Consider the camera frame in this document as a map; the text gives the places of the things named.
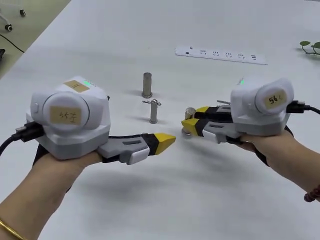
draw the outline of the label sticker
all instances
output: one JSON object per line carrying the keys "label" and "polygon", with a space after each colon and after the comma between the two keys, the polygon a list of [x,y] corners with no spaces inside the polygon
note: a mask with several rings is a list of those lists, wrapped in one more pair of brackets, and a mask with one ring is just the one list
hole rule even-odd
{"label": "label sticker", "polygon": [[69,88],[72,88],[73,90],[75,90],[78,93],[82,93],[82,92],[90,89],[86,85],[83,85],[82,83],[80,83],[76,80],[67,81],[64,83],[64,85],[68,86]]}
{"label": "label sticker", "polygon": [[287,94],[284,90],[277,91],[276,93],[267,96],[264,99],[266,109],[274,109],[287,102]]}
{"label": "label sticker", "polygon": [[52,124],[80,125],[81,124],[81,108],[51,106],[50,122]]}

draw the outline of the handwritten number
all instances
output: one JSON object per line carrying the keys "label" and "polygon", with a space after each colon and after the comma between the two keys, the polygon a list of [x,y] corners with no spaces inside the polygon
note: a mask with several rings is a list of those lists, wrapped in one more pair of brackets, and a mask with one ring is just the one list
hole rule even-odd
{"label": "handwritten number", "polygon": [[69,112],[60,112],[59,114],[60,118],[68,120],[70,123],[75,123],[77,114],[75,112],[69,113]]}
{"label": "handwritten number", "polygon": [[272,97],[269,98],[270,104],[274,104],[277,101],[278,101],[278,98],[275,95],[273,95]]}

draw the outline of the wrist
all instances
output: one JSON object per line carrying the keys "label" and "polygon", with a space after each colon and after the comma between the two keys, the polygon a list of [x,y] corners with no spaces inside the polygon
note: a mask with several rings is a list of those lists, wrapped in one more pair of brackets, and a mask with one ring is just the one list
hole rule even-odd
{"label": "wrist", "polygon": [[56,199],[39,196],[40,190],[27,177],[0,204],[0,219],[28,240],[38,239],[43,227],[60,205]]}

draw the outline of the power strip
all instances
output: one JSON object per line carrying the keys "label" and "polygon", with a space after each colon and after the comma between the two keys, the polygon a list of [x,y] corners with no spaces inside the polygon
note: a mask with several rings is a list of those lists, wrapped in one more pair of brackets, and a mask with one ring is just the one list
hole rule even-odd
{"label": "power strip", "polygon": [[215,59],[248,64],[268,65],[263,55],[245,53],[242,51],[228,51],[218,49],[195,48],[192,46],[179,46],[175,49],[175,55],[202,59]]}

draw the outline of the black strap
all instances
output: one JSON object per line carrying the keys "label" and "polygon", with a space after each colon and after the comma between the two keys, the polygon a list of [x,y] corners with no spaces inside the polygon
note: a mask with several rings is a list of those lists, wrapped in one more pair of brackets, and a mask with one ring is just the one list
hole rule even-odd
{"label": "black strap", "polygon": [[[294,134],[292,133],[292,131],[288,128],[288,126],[285,126],[284,128],[285,131],[288,131],[293,137]],[[231,138],[231,137],[226,137],[226,141],[229,144],[236,144],[236,145],[241,145],[243,144],[243,142],[241,141],[240,137],[238,138]],[[254,153],[255,155],[265,164],[269,167],[268,163],[267,163],[267,158],[265,155],[263,155],[261,152],[258,151],[257,148],[254,148]]]}

